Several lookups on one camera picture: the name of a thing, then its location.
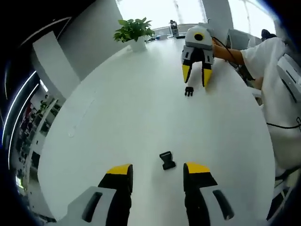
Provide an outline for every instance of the person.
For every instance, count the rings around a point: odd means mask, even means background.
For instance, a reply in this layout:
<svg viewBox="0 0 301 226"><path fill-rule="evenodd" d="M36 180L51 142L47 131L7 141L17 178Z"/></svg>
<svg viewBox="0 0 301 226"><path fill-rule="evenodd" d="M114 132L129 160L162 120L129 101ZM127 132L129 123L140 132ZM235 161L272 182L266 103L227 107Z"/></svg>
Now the person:
<svg viewBox="0 0 301 226"><path fill-rule="evenodd" d="M280 38L275 37L253 48L241 51L229 49L233 56L226 48L214 44L214 57L245 65L251 76L255 78L256 88L261 89L262 111L266 122L293 127L298 125L297 118L301 118L301 112L277 71L277 62L286 50L287 45ZM268 128L276 165L283 170L299 166L301 128L281 129L272 126Z"/></svg>

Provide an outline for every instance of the white column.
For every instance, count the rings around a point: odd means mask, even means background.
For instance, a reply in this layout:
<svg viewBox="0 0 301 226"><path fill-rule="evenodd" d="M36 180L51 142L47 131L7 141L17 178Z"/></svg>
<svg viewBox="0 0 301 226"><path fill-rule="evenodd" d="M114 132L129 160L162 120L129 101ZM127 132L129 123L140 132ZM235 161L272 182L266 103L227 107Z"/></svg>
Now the white column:
<svg viewBox="0 0 301 226"><path fill-rule="evenodd" d="M80 80L54 33L50 32L34 42L33 49L33 65L49 93L57 98L67 99L80 84Z"/></svg>

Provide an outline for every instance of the black plastic clip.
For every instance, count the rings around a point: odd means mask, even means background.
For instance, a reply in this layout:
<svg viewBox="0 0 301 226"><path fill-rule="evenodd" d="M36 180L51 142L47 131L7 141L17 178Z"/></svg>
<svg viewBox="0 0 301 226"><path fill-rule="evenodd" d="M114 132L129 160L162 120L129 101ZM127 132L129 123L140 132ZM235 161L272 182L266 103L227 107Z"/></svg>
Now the black plastic clip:
<svg viewBox="0 0 301 226"><path fill-rule="evenodd" d="M185 96L192 96L193 95L193 87L186 87L185 89Z"/></svg>
<svg viewBox="0 0 301 226"><path fill-rule="evenodd" d="M173 155L171 154L171 152L165 152L160 154L159 156L164 162L163 164L164 170L168 170L175 167L175 162L173 161Z"/></svg>

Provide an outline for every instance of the white table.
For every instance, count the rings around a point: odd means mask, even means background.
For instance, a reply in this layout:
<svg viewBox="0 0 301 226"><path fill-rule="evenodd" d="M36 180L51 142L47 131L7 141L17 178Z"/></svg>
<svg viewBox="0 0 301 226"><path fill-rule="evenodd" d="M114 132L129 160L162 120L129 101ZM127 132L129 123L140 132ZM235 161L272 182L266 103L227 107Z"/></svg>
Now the white table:
<svg viewBox="0 0 301 226"><path fill-rule="evenodd" d="M207 90L200 68L185 97L180 53L184 40L149 43L147 51L118 52L97 67L67 99L46 137L39 181L56 219L113 166L134 165L128 225L188 225L183 164L211 169L256 219L273 197L275 166L264 117L234 69L215 59ZM159 154L177 167L163 171Z"/></svg>

